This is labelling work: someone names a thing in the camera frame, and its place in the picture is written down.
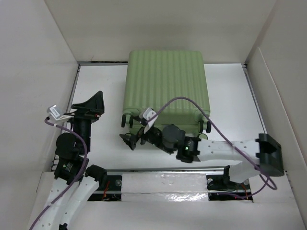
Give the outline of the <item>green hard-shell suitcase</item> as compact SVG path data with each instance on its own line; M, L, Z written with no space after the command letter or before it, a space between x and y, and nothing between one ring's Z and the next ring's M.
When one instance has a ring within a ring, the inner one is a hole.
M175 98L154 126L174 124L187 134L209 134L210 102L203 56L200 51L134 50L130 52L121 127L135 134L141 123L134 120L147 108L158 112Z

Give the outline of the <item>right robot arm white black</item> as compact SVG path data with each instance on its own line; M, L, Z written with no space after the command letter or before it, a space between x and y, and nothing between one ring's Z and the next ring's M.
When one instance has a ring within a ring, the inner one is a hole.
M216 141L187 136L175 125L167 125L162 130L156 127L141 127L136 134L121 134L120 137L131 150L137 143L150 143L158 149L176 154L176 159L184 163L211 160L237 161L224 168L222 184L233 188L250 177L284 176L281 145L270 135L260 133L255 140Z

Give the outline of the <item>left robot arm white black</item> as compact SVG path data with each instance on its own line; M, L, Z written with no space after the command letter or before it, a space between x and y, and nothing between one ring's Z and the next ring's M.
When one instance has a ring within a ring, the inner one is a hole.
M56 140L59 161L44 209L31 230L68 230L95 190L107 184L106 169L89 165L91 125L105 112L103 93L98 91L83 103L72 104L73 112L62 113L56 105L47 109L44 122L63 130Z

